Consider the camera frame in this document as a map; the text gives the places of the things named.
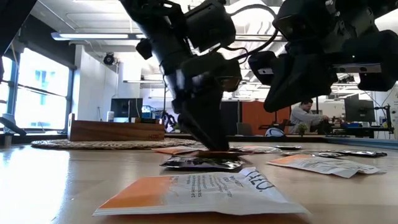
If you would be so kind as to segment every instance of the orange wall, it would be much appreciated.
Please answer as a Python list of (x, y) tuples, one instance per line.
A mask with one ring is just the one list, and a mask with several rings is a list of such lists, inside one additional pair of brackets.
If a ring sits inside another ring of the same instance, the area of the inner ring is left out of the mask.
[[(286, 107), (277, 112), (278, 123), (284, 119), (289, 119), (290, 109)], [(274, 113), (268, 113), (264, 109), (264, 102), (253, 101), (242, 103), (242, 122), (251, 125), (253, 134), (264, 135), (266, 130), (259, 130), (259, 126), (271, 124), (275, 120)]]

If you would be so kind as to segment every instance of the table surface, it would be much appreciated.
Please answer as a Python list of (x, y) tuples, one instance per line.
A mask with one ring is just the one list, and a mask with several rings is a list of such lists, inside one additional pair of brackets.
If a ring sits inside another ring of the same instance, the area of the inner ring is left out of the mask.
[[(321, 143), (300, 145), (307, 150), (372, 149)], [(279, 157), (275, 154), (244, 159), (284, 195), (307, 208), (313, 223), (397, 223), (398, 151), (384, 151), (388, 156), (377, 159), (346, 157), (387, 170), (383, 175), (355, 175), (350, 179), (267, 165), (267, 161)], [(0, 223), (306, 223), (297, 215), (91, 216), (107, 199), (140, 177), (181, 174), (159, 166), (168, 158), (152, 151), (51, 151), (30, 146), (0, 149)]]

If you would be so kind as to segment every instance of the security camera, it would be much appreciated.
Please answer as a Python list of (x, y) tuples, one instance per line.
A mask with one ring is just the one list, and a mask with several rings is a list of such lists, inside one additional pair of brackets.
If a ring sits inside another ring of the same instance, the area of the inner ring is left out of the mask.
[(114, 59), (114, 54), (113, 53), (106, 53), (106, 56), (104, 58), (104, 64), (105, 65), (114, 65), (116, 60)]

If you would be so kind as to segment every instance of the black packet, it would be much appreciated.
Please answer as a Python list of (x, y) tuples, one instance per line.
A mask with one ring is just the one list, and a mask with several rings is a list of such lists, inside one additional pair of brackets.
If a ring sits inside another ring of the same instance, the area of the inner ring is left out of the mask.
[(344, 154), (337, 152), (283, 152), (282, 153), (283, 156), (293, 156), (299, 154), (312, 155), (312, 156), (325, 157), (325, 158), (336, 158), (340, 156), (345, 156)]
[(278, 149), (282, 149), (282, 150), (300, 150), (303, 149), (303, 147), (301, 146), (274, 146)]
[(239, 159), (199, 158), (192, 156), (172, 156), (160, 166), (173, 169), (217, 169), (235, 170), (241, 168), (243, 161)]
[(377, 151), (362, 151), (362, 150), (338, 150), (333, 151), (337, 153), (341, 153), (347, 156), (363, 156), (363, 157), (382, 157), (387, 156), (385, 152), (377, 152)]
[(242, 152), (248, 154), (270, 154), (270, 153), (280, 154), (282, 152), (282, 150), (270, 146), (245, 146), (239, 149), (229, 149), (229, 150), (232, 152)]
[(246, 156), (252, 153), (248, 152), (216, 152), (216, 151), (195, 151), (184, 156), (207, 158), (207, 159), (232, 159), (239, 160), (239, 156)]

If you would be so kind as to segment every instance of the potted plant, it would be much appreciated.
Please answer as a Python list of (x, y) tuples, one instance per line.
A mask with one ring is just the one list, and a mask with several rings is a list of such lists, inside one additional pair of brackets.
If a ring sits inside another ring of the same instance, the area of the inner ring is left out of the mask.
[(181, 133), (180, 126), (178, 125), (178, 123), (173, 128), (174, 128), (174, 133)]
[(301, 123), (298, 125), (298, 134), (301, 135), (301, 137), (303, 137), (305, 131), (307, 130), (307, 125), (305, 125), (304, 123)]

